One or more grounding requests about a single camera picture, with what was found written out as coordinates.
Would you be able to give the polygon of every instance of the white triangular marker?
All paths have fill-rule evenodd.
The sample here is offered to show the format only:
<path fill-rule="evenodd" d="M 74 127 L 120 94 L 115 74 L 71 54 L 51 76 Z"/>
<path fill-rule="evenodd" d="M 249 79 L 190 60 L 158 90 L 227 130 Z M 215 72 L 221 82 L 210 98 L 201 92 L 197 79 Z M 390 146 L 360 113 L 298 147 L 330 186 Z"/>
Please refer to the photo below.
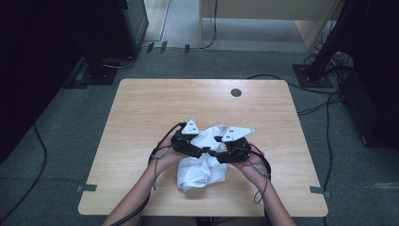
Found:
<path fill-rule="evenodd" d="M 248 134 L 253 133 L 255 130 L 250 128 L 242 127 L 229 127 L 223 135 L 222 142 L 235 141 L 239 138 L 245 137 Z"/>
<path fill-rule="evenodd" d="M 194 120 L 190 120 L 182 131 L 182 134 L 187 134 L 187 135 L 198 135 L 199 133 L 200 130 L 197 127 Z"/>

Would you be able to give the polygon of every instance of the wooden desk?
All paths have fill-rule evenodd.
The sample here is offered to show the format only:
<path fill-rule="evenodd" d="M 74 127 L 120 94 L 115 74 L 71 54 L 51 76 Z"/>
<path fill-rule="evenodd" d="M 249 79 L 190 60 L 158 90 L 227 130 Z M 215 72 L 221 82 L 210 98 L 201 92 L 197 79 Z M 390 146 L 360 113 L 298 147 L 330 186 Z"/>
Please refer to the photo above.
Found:
<path fill-rule="evenodd" d="M 233 97 L 232 89 L 242 95 Z M 223 124 L 254 128 L 247 139 L 265 152 L 272 183 L 293 217 L 327 214 L 323 195 L 294 103 L 284 81 L 125 79 L 120 82 L 88 184 L 79 204 L 83 215 L 108 215 L 147 167 L 152 149 L 177 122 L 194 119 L 200 130 Z M 145 216 L 262 216 L 256 188 L 229 166 L 226 182 L 183 193 L 177 167 L 165 171 Z"/>
<path fill-rule="evenodd" d="M 214 18 L 216 0 L 199 0 L 199 46 L 202 19 Z M 341 0 L 217 0 L 217 18 L 295 21 L 307 50 L 312 50 Z"/>

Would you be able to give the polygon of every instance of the white cloth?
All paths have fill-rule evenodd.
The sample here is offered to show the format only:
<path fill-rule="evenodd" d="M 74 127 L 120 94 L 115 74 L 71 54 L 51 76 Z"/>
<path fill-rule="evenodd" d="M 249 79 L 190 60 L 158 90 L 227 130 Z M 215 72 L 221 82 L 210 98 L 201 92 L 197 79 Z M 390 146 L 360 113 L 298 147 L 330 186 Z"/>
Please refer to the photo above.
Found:
<path fill-rule="evenodd" d="M 217 152 L 224 151 L 224 144 L 216 142 L 215 136 L 223 136 L 226 127 L 218 125 L 201 131 L 191 143 L 199 148 L 210 147 Z M 226 164 L 220 164 L 215 157 L 203 153 L 200 158 L 188 157 L 180 160 L 177 170 L 177 187 L 183 192 L 193 187 L 204 187 L 226 180 Z"/>

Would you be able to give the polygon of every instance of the person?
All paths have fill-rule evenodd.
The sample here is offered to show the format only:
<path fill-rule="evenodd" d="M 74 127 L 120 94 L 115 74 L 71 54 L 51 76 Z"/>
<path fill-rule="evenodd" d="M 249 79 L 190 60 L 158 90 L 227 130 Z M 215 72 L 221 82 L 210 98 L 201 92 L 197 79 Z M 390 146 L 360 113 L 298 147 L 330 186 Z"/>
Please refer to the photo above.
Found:
<path fill-rule="evenodd" d="M 149 166 L 144 170 L 141 177 L 138 179 L 132 189 L 125 195 L 120 203 L 115 207 L 111 214 L 105 219 L 103 225 L 112 225 L 115 222 L 125 218 L 126 216 L 137 210 L 150 195 L 152 186 L 154 184 L 154 171 L 155 176 L 158 177 L 163 171 L 169 169 L 171 166 L 178 164 L 178 162 L 187 157 L 183 153 L 178 153 L 173 150 L 171 146 L 170 137 L 160 145 L 160 147 L 169 147 L 168 151 L 162 151 L 156 153 Z M 288 214 L 284 205 L 282 204 L 278 193 L 276 192 L 273 184 L 270 180 L 261 175 L 253 166 L 257 165 L 263 172 L 267 172 L 263 161 L 256 156 L 251 154 L 249 160 L 241 163 L 232 163 L 231 165 L 240 170 L 244 176 L 254 184 L 258 190 L 263 193 L 263 205 L 265 212 L 267 213 L 272 225 L 295 225 L 293 219 Z M 140 220 L 140 214 L 137 214 L 133 218 L 127 220 L 121 225 L 137 225 Z"/>

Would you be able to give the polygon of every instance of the gray carpet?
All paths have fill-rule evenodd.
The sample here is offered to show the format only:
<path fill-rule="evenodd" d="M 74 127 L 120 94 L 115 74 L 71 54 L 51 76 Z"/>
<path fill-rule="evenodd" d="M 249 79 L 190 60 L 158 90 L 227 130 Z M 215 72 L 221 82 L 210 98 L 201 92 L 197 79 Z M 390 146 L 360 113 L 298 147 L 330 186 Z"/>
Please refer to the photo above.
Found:
<path fill-rule="evenodd" d="M 161 55 L 159 49 L 154 49 L 149 54 L 141 53 L 133 65 L 119 70 L 113 86 L 62 89 L 36 122 L 48 150 L 44 173 L 3 225 L 99 225 L 103 222 L 105 216 L 81 216 L 78 213 L 82 194 L 76 192 L 76 188 L 88 178 L 121 79 L 245 79 L 259 73 L 272 73 L 297 84 L 292 64 L 302 63 L 306 56 L 210 50 L 191 50 L 185 54 L 184 49 L 167 49 Z M 325 94 L 293 87 L 290 91 L 297 111 L 327 100 Z M 345 105 L 331 105 L 329 114 L 333 168 L 327 187 L 332 195 L 327 199 L 328 225 L 397 225 L 399 152 L 364 147 Z M 322 184 L 328 167 L 326 108 L 299 118 Z M 1 216 L 33 183 L 42 161 L 43 150 L 31 129 L 0 166 Z M 295 222 L 298 225 L 323 225 L 321 218 L 295 218 Z"/>

